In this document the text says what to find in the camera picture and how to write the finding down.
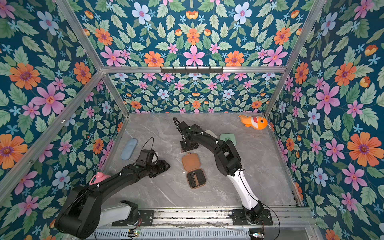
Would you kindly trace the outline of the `cream nail clipper case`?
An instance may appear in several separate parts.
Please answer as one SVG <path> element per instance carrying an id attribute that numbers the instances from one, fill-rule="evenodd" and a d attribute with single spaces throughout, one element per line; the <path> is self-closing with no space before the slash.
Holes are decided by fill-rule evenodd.
<path id="1" fill-rule="evenodd" d="M 205 130 L 205 132 L 214 138 L 218 138 L 217 135 L 213 133 L 211 130 Z"/>

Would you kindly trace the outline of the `green nail clipper case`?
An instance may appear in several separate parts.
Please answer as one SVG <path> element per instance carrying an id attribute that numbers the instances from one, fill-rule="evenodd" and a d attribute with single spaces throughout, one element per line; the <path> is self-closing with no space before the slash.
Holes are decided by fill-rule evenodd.
<path id="1" fill-rule="evenodd" d="M 234 134 L 227 133 L 227 134 L 221 134 L 220 140 L 226 143 L 227 145 L 237 145 L 236 137 Z"/>

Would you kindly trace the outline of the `brown nail clipper case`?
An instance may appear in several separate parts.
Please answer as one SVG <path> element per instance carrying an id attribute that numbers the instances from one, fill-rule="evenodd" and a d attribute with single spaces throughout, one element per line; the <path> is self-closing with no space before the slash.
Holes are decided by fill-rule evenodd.
<path id="1" fill-rule="evenodd" d="M 204 186 L 207 182 L 206 175 L 203 169 L 201 169 L 201 162 L 199 156 L 196 153 L 187 153 L 182 158 L 184 170 L 187 172 L 187 182 L 191 189 L 197 189 Z M 200 185 L 196 187 L 193 173 L 196 172 Z"/>

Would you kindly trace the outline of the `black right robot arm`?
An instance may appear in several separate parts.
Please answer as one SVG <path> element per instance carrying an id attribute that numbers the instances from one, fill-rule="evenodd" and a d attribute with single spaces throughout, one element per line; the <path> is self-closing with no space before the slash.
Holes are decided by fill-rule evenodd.
<path id="1" fill-rule="evenodd" d="M 200 126 L 189 126 L 185 122 L 180 122 L 176 117 L 173 118 L 173 121 L 182 136 L 180 144 L 183 152 L 195 150 L 199 146 L 210 150 L 215 157 L 219 172 L 230 179 L 239 194 L 246 221 L 251 225 L 257 224 L 261 220 L 265 208 L 245 178 L 241 157 L 234 143 L 230 140 L 223 141 L 215 138 L 203 131 Z"/>

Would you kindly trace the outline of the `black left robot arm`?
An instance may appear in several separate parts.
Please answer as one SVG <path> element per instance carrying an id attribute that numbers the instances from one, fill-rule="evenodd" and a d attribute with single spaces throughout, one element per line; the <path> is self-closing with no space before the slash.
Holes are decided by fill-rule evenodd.
<path id="1" fill-rule="evenodd" d="M 59 212 L 55 228 L 65 234 L 84 240 L 98 228 L 102 218 L 102 205 L 114 194 L 142 178 L 154 178 L 166 172 L 170 165 L 153 157 L 154 150 L 142 150 L 133 164 L 98 183 L 73 188 Z"/>

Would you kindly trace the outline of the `blue oval case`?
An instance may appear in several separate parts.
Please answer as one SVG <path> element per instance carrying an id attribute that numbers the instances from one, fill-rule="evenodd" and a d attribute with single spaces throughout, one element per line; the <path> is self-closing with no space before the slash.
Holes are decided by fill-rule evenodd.
<path id="1" fill-rule="evenodd" d="M 134 151 L 135 151 L 135 148 L 138 144 L 138 140 L 137 139 L 130 139 L 127 144 L 125 145 L 122 153 L 121 153 L 121 159 L 123 161 L 128 161 L 131 156 L 133 155 Z"/>

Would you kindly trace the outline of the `pink alarm clock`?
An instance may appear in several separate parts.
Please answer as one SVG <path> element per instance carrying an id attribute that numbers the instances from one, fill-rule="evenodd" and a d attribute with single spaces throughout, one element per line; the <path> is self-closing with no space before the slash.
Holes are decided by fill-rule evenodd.
<path id="1" fill-rule="evenodd" d="M 110 175 L 106 175 L 104 173 L 101 173 L 101 172 L 97 172 L 96 175 L 94 175 L 91 180 L 90 180 L 90 183 L 89 185 L 92 186 L 92 185 L 97 185 L 99 183 L 101 183 L 102 181 L 110 178 L 111 176 Z"/>

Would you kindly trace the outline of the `orange clownfish plush toy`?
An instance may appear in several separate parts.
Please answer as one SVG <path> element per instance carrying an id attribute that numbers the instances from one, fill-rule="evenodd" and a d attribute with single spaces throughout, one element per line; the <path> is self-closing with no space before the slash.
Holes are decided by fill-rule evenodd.
<path id="1" fill-rule="evenodd" d="M 247 128 L 253 128 L 255 130 L 264 130 L 268 127 L 268 120 L 264 117 L 240 115 L 239 118 L 241 123 L 244 124 Z"/>

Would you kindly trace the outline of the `black hook rail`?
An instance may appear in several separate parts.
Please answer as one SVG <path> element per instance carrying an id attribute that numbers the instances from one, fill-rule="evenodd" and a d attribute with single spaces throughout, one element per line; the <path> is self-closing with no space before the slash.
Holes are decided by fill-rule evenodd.
<path id="1" fill-rule="evenodd" d="M 223 67 L 160 67 L 163 74 L 220 74 Z"/>

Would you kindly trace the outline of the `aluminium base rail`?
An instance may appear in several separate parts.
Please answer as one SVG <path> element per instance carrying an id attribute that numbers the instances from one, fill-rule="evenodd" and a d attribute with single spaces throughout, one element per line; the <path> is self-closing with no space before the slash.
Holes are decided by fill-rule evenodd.
<path id="1" fill-rule="evenodd" d="M 196 208 L 142 208 L 141 220 L 132 226 L 120 224 L 119 228 L 310 228 L 317 227 L 317 221 L 309 208 L 295 206 L 267 207 L 256 224 L 245 219 L 244 210 L 229 207 Z"/>

